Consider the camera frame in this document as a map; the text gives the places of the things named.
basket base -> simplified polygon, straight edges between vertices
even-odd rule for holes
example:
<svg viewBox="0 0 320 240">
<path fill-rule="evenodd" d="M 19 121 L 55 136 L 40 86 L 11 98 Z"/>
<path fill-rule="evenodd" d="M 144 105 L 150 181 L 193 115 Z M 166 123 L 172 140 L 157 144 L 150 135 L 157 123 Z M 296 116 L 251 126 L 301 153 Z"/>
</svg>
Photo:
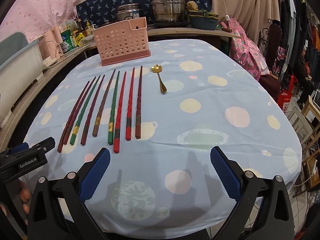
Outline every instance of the basket base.
<svg viewBox="0 0 320 240">
<path fill-rule="evenodd" d="M 134 59 L 149 57 L 149 56 L 151 56 L 150 50 L 144 50 L 144 51 L 139 51 L 132 54 L 114 57 L 111 59 L 103 59 L 101 60 L 101 64 L 104 67 L 112 64 L 117 64 L 117 63 L 129 61 L 129 60 L 134 60 Z"/>
</svg>

pressure cooker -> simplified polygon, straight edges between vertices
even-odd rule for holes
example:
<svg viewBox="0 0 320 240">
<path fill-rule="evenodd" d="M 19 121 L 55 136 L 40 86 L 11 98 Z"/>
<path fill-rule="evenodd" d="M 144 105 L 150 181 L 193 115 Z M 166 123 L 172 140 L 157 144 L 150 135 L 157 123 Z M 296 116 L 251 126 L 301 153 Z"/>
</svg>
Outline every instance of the pressure cooker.
<svg viewBox="0 0 320 240">
<path fill-rule="evenodd" d="M 124 4 L 117 7 L 118 22 L 144 17 L 143 9 L 139 3 Z"/>
<path fill-rule="evenodd" d="M 180 22 L 186 10 L 185 0 L 151 0 L 156 22 Z"/>
</svg>

gold spoon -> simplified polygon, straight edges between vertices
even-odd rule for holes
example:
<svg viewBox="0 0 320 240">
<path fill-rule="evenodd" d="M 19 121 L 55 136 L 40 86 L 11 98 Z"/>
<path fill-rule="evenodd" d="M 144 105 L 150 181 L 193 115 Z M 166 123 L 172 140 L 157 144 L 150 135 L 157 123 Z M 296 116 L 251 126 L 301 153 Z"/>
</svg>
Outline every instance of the gold spoon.
<svg viewBox="0 0 320 240">
<path fill-rule="evenodd" d="M 164 95 L 167 92 L 167 88 L 165 87 L 164 83 L 161 81 L 160 74 L 159 74 L 162 71 L 162 67 L 159 65 L 154 65 L 153 67 L 151 67 L 151 71 L 153 73 L 158 74 L 158 78 L 159 78 L 159 82 L 160 82 L 160 92 L 161 92 L 161 94 Z"/>
</svg>

pink basket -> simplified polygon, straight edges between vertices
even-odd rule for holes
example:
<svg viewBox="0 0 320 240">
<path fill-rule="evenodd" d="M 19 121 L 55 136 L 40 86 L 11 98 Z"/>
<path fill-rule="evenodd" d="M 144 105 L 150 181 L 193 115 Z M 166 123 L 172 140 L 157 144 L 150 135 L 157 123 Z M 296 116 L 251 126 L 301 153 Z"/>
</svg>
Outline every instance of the pink basket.
<svg viewBox="0 0 320 240">
<path fill-rule="evenodd" d="M 102 66 L 151 55 L 145 17 L 103 26 L 93 35 Z"/>
</svg>

tablecloth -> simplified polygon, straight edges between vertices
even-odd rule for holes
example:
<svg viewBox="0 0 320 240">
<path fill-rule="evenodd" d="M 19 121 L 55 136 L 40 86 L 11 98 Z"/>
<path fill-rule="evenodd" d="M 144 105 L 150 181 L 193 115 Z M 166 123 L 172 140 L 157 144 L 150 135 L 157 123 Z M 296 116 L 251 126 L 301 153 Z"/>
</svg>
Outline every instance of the tablecloth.
<svg viewBox="0 0 320 240">
<path fill-rule="evenodd" d="M 301 166 L 301 145 L 279 106 L 260 84 L 222 52 L 193 39 L 150 42 L 151 56 L 101 66 L 99 55 L 77 65 L 63 80 L 34 119 L 25 141 L 33 145 L 48 136 L 58 144 L 81 90 L 94 76 L 105 80 L 93 111 L 85 146 L 80 136 L 74 146 L 47 153 L 48 164 L 24 176 L 34 189 L 37 179 L 63 178 L 78 171 L 102 147 L 111 162 L 93 197 L 85 202 L 104 231 L 144 239 L 183 236 L 212 226 L 230 214 L 230 199 L 211 165 L 210 150 L 219 145 L 244 170 L 272 179 L 281 175 L 287 187 Z M 168 92 L 160 93 L 151 66 L 162 65 L 160 76 Z M 143 65 L 141 139 L 124 139 L 132 68 L 135 67 L 133 118 L 140 66 Z M 98 137 L 92 136 L 95 117 L 112 71 L 120 70 L 118 97 L 124 71 L 127 78 L 121 120 L 120 153 L 107 143 L 115 79 L 103 111 Z M 65 216 L 70 214 L 60 201 Z"/>
</svg>

